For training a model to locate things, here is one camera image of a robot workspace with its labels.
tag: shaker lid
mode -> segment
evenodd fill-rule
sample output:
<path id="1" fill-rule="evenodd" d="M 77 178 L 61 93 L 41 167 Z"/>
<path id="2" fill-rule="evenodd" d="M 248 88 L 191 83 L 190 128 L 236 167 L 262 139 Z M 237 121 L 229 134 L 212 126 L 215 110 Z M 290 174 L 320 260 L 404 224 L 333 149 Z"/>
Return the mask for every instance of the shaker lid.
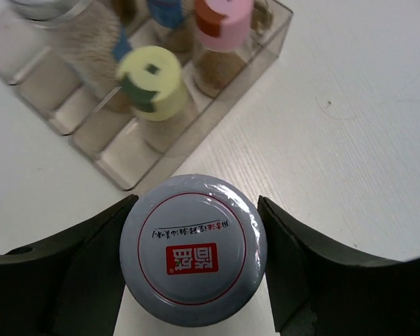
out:
<path id="1" fill-rule="evenodd" d="M 253 0 L 196 0 L 197 38 L 215 51 L 239 47 L 251 32 Z"/>
<path id="2" fill-rule="evenodd" d="M 49 21 L 72 9 L 84 9 L 92 0 L 8 0 L 11 8 L 27 20 Z"/>
<path id="3" fill-rule="evenodd" d="M 188 101 L 182 67 L 169 50 L 154 45 L 126 54 L 117 69 L 121 88 L 147 120 L 166 120 L 180 112 Z"/>
<path id="4" fill-rule="evenodd" d="M 141 197 L 120 240 L 132 295 L 152 315 L 185 327 L 238 312 L 262 281 L 266 255 L 255 206 L 204 175 L 175 176 Z"/>

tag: spice rack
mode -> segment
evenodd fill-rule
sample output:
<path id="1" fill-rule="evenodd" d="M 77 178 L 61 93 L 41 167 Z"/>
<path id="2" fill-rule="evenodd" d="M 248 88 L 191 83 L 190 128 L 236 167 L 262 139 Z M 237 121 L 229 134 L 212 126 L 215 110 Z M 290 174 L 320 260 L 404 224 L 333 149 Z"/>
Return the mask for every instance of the spice rack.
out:
<path id="1" fill-rule="evenodd" d="M 117 113 L 108 107 L 119 87 L 103 101 L 97 101 L 70 68 L 8 9 L 0 13 L 0 78 L 56 133 L 69 136 L 72 147 L 115 186 L 144 193 L 179 168 L 279 56 L 293 13 L 279 2 L 271 1 L 269 5 L 274 13 L 271 29 L 254 42 L 252 58 L 215 99 L 195 87 L 191 54 L 176 54 L 199 113 L 165 153 L 154 151 L 144 142 L 131 113 Z M 127 27 L 132 46 L 158 44 L 145 1 L 139 1 L 137 9 L 134 21 Z"/>

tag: white table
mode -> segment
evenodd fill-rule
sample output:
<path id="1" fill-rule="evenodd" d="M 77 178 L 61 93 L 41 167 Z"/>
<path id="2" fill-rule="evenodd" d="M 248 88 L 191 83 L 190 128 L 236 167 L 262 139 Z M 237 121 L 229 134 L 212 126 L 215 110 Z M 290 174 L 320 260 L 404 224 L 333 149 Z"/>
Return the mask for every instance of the white table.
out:
<path id="1" fill-rule="evenodd" d="M 285 0 L 281 57 L 177 174 L 210 174 L 362 251 L 420 256 L 420 0 Z M 118 192 L 0 83 L 0 253 Z M 196 335 L 126 293 L 115 335 Z M 266 285 L 210 335 L 273 335 Z"/>

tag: red label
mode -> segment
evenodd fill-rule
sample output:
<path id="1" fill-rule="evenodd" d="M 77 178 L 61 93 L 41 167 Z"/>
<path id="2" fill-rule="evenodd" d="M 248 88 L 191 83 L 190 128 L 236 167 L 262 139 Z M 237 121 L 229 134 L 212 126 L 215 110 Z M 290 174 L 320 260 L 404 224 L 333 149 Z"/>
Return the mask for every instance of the red label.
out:
<path id="1" fill-rule="evenodd" d="M 215 243 L 167 246 L 168 275 L 218 271 Z"/>

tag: glass jar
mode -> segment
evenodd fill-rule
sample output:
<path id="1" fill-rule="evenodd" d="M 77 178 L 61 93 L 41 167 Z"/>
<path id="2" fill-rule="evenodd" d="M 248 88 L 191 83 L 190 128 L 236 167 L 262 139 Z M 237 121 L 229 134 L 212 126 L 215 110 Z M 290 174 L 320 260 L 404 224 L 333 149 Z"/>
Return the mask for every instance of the glass jar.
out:
<path id="1" fill-rule="evenodd" d="M 137 14 L 136 0 L 98 0 L 107 8 L 110 8 L 125 27 L 130 25 Z"/>
<path id="2" fill-rule="evenodd" d="M 193 46 L 193 0 L 147 0 L 153 30 L 165 48 L 178 53 Z"/>
<path id="3" fill-rule="evenodd" d="M 150 314 L 181 327 L 210 326 L 237 313 L 258 290 L 266 261 L 256 206 L 212 176 L 175 176 L 145 193 L 120 240 L 131 294 Z"/>
<path id="4" fill-rule="evenodd" d="M 252 37 L 254 41 L 260 41 L 261 38 L 272 27 L 274 14 L 269 6 L 268 0 L 255 0 L 252 12 Z"/>
<path id="5" fill-rule="evenodd" d="M 138 48 L 124 58 L 117 77 L 146 143 L 157 152 L 165 152 L 196 119 L 197 107 L 171 51 L 152 45 Z"/>
<path id="6" fill-rule="evenodd" d="M 118 86 L 118 63 L 132 47 L 112 10 L 95 0 L 12 0 L 11 4 L 98 99 Z M 118 110 L 126 111 L 130 101 L 123 94 L 119 97 Z"/>
<path id="7" fill-rule="evenodd" d="M 252 56 L 253 0 L 196 0 L 196 86 L 216 97 Z"/>

